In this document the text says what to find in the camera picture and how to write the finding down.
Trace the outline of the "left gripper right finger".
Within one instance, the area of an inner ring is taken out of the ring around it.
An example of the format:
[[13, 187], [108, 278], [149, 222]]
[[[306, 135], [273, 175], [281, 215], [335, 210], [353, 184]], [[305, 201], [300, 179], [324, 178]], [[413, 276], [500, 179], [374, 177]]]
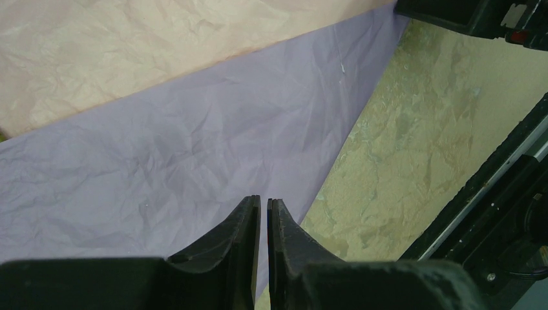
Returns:
[[267, 208], [272, 309], [486, 309], [463, 268], [440, 260], [345, 262], [292, 218]]

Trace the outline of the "pink purple wrapping paper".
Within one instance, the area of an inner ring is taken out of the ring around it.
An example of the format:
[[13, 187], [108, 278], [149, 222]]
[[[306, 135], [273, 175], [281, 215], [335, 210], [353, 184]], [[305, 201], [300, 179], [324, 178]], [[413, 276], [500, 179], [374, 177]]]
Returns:
[[408, 19], [383, 5], [1, 144], [1, 261], [166, 257], [249, 195], [301, 221]]

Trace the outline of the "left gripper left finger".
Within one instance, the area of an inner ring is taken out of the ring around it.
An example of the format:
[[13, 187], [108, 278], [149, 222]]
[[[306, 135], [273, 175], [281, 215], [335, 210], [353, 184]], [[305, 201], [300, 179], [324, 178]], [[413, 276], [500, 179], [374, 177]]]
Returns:
[[168, 258], [15, 260], [1, 265], [2, 309], [252, 309], [260, 197]]

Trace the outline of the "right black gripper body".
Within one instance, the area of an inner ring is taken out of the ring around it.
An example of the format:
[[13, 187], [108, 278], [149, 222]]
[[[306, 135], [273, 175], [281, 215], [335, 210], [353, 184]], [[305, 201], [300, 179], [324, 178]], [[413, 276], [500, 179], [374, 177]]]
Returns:
[[397, 1], [394, 12], [466, 36], [547, 51], [547, 1]]

